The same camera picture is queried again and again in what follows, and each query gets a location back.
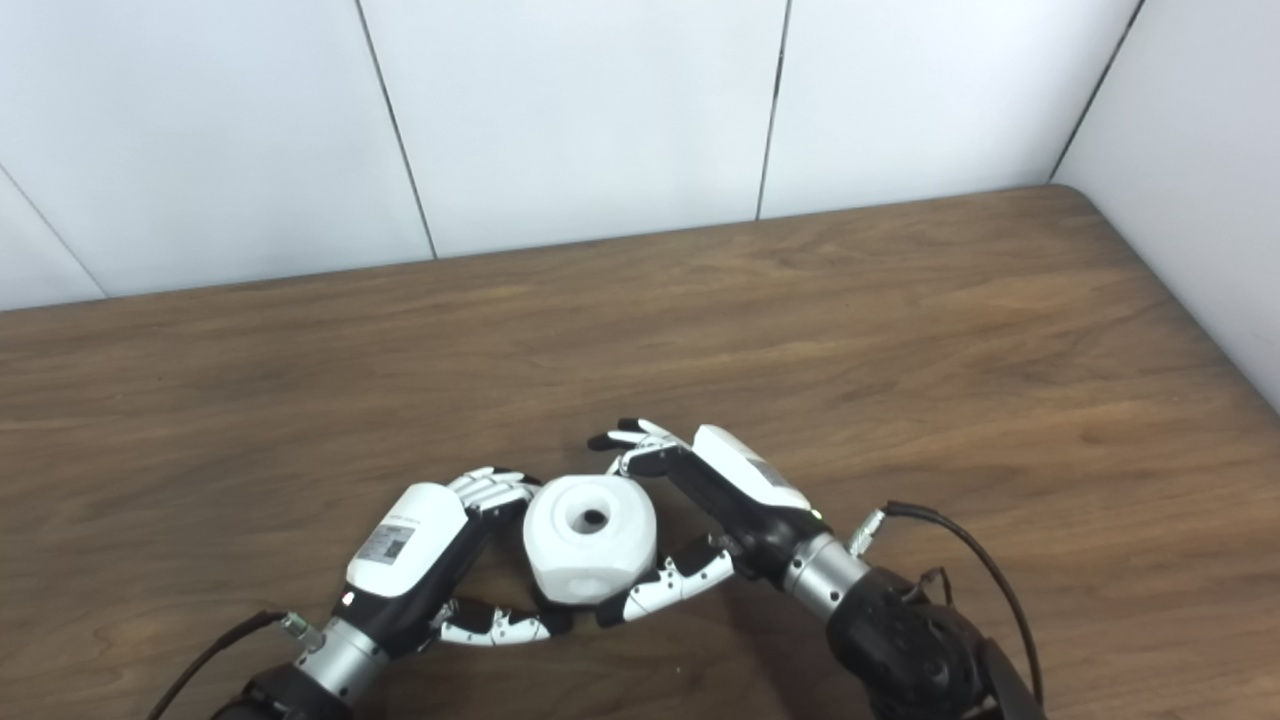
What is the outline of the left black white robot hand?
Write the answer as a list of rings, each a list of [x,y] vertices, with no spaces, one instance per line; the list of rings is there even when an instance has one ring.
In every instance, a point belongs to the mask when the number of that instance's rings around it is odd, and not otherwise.
[[[334,616],[389,659],[436,641],[498,647],[570,633],[571,612],[503,609],[458,593],[492,538],[524,518],[540,488],[504,468],[410,486],[349,561]]]

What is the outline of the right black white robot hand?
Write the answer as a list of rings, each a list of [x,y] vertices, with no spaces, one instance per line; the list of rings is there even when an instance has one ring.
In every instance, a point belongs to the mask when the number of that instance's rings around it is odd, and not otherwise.
[[[653,421],[623,418],[588,441],[614,451],[608,474],[666,478],[719,527],[662,559],[595,609],[596,625],[620,626],[690,600],[731,577],[765,579],[782,589],[805,568],[829,528],[808,497],[759,454],[721,427],[703,424],[692,441]]]

